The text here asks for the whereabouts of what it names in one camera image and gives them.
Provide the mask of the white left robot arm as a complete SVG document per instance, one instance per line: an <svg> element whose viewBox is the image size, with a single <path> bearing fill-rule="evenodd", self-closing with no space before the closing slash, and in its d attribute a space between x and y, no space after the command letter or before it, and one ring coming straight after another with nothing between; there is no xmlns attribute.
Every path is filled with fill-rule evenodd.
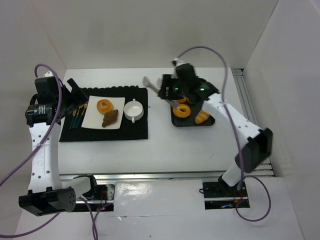
<svg viewBox="0 0 320 240"><path fill-rule="evenodd" d="M76 200L95 189L93 175L80 175L63 186L59 173L58 143L61 119L89 99L70 78L71 90L48 71L34 81L37 93L25 112L35 154L27 194L18 198L21 208L35 216L72 212Z"/></svg>

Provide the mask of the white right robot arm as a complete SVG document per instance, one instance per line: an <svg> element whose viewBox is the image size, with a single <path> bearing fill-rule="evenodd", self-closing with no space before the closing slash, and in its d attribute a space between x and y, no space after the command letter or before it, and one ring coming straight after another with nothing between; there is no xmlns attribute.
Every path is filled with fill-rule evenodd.
<svg viewBox="0 0 320 240"><path fill-rule="evenodd" d="M233 132L238 153L231 167L219 178L219 182L225 188L238 186L247 174L253 172L271 155L273 132L246 119L223 99L212 83L197 76L190 63L175 59L172 65L173 74L162 77L159 97L168 101L187 98Z"/></svg>

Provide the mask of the metal tongs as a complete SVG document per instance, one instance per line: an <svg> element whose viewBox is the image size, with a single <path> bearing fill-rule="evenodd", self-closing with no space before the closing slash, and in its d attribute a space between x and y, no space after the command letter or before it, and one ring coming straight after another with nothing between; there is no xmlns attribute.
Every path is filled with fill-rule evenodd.
<svg viewBox="0 0 320 240"><path fill-rule="evenodd" d="M150 90L152 90L153 92L156 93L156 95L159 97L159 89L157 87L155 87L152 82L150 81L150 79L147 76L144 76L142 79L142 84L146 87L149 88ZM178 106L178 103L176 101L172 101L172 100L168 100L168 99L164 99L164 101L166 103L168 103L173 109L175 109Z"/></svg>

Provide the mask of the brown chocolate croissant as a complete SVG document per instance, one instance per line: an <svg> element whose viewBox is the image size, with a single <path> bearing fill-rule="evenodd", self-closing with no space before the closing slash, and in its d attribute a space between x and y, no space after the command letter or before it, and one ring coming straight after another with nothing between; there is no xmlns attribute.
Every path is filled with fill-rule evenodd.
<svg viewBox="0 0 320 240"><path fill-rule="evenodd" d="M117 109L106 112L103 116L102 127L105 128L117 121L119 111Z"/></svg>

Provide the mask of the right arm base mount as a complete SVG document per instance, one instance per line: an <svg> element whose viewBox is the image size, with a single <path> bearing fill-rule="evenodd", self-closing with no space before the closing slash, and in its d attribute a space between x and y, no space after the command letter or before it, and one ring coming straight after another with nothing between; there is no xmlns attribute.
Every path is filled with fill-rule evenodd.
<svg viewBox="0 0 320 240"><path fill-rule="evenodd" d="M250 202L246 184L243 183L240 190L237 186L230 189L222 189L216 179L202 180L202 187L199 193L204 198L205 210L225 210L239 208L249 208Z"/></svg>

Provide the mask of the golden striped bread roll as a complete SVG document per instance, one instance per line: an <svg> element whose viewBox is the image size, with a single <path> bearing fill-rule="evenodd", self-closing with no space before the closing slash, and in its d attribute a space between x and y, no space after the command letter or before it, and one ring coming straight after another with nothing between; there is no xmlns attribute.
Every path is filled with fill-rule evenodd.
<svg viewBox="0 0 320 240"><path fill-rule="evenodd" d="M205 121L207 121L209 117L210 117L210 114L209 114L209 113L207 113L207 112L205 112L205 111L203 111L203 110L200 110L200 111L198 112L198 114L196 115L194 121L195 121L195 123L196 123L197 125L199 125L199 124L202 124L202 123L204 123Z"/></svg>

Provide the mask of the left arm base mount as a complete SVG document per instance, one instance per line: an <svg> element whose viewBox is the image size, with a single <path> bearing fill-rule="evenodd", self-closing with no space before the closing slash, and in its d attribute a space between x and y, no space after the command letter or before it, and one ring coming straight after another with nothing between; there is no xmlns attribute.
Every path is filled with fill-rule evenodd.
<svg viewBox="0 0 320 240"><path fill-rule="evenodd" d="M73 188L76 201L72 212L113 212L115 184L98 183L93 174L78 175L62 183Z"/></svg>

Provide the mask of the glazed ring donut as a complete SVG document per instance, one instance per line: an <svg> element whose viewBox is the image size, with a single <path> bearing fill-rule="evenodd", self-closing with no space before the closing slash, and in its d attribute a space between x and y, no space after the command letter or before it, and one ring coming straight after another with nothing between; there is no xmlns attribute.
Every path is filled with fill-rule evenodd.
<svg viewBox="0 0 320 240"><path fill-rule="evenodd" d="M111 112L114 106L108 99L101 99L97 102L96 108L100 114L104 115L105 113Z"/></svg>

